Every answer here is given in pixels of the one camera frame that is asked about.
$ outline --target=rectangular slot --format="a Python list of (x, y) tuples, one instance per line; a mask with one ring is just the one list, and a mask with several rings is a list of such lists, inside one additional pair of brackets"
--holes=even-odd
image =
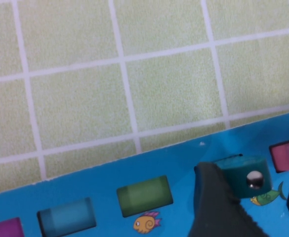
[(123, 217), (132, 216), (173, 203), (166, 176), (117, 189)]
[(43, 237), (62, 237), (96, 227), (89, 198), (39, 211), (37, 216)]
[(269, 150), (276, 172), (289, 171), (289, 141), (270, 146)]
[(25, 237), (20, 218), (0, 222), (0, 237)]

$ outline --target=square tile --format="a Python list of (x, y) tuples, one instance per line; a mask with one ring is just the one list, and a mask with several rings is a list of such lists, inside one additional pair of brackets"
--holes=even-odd
[(125, 55), (208, 40), (198, 1), (115, 0), (115, 8)]
[(0, 164), (0, 192), (41, 181), (37, 158)]
[(236, 120), (230, 121), (230, 125), (231, 125), (231, 127), (238, 127), (238, 126), (242, 126), (245, 124), (269, 119), (272, 117), (276, 117), (276, 116), (284, 115), (284, 114), (288, 114), (288, 113), (289, 113), (289, 110), (281, 111), (281, 112), (277, 112), (277, 113), (271, 113), (271, 114), (267, 114), (267, 115), (257, 115), (257, 116), (252, 116), (249, 118), (236, 119)]
[(127, 63), (138, 130), (221, 116), (209, 49)]
[(217, 51), (230, 114), (289, 104), (289, 35)]
[(140, 138), (140, 141), (142, 151), (151, 151), (157, 148), (188, 141), (194, 138), (202, 137), (223, 130), (225, 130), (225, 125), (223, 123), (217, 123), (202, 127), (185, 129), (182, 131), (168, 132), (159, 135), (142, 137)]
[(0, 83), (0, 157), (35, 149), (24, 81)]
[(31, 84), (44, 149), (131, 132), (119, 65), (36, 77)]
[(208, 0), (215, 40), (289, 28), (289, 1)]
[(0, 76), (22, 72), (12, 6), (0, 4)]
[(72, 173), (92, 166), (135, 155), (133, 141), (110, 143), (93, 148), (45, 156), (48, 178)]
[(108, 1), (23, 0), (18, 5), (30, 70), (117, 56)]

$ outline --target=fish sticker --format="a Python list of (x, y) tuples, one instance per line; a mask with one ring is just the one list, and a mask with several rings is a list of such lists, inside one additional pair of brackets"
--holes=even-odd
[(274, 201), (278, 196), (281, 196), (283, 200), (287, 200), (285, 195), (283, 194), (283, 182), (281, 182), (278, 186), (278, 190), (271, 190), (268, 193), (252, 197), (250, 201), (258, 206), (264, 206), (267, 204), (270, 204), (272, 201)]
[(140, 234), (147, 234), (155, 227), (161, 226), (161, 219), (156, 219), (159, 215), (157, 211), (145, 212), (138, 219), (135, 220), (133, 228)]

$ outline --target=green fish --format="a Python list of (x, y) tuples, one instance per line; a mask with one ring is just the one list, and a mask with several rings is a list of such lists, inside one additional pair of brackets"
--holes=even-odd
[(274, 201), (278, 196), (281, 196), (283, 200), (287, 200), (283, 194), (283, 181), (278, 186), (278, 191), (271, 190), (268, 193), (262, 194), (260, 196), (252, 197), (250, 201), (255, 205), (264, 206)]

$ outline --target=orange fish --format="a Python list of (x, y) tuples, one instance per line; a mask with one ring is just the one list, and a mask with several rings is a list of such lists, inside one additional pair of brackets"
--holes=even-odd
[(152, 229), (160, 225), (161, 219), (155, 219), (159, 212), (145, 212), (142, 216), (135, 220), (133, 228), (140, 234), (147, 234)]

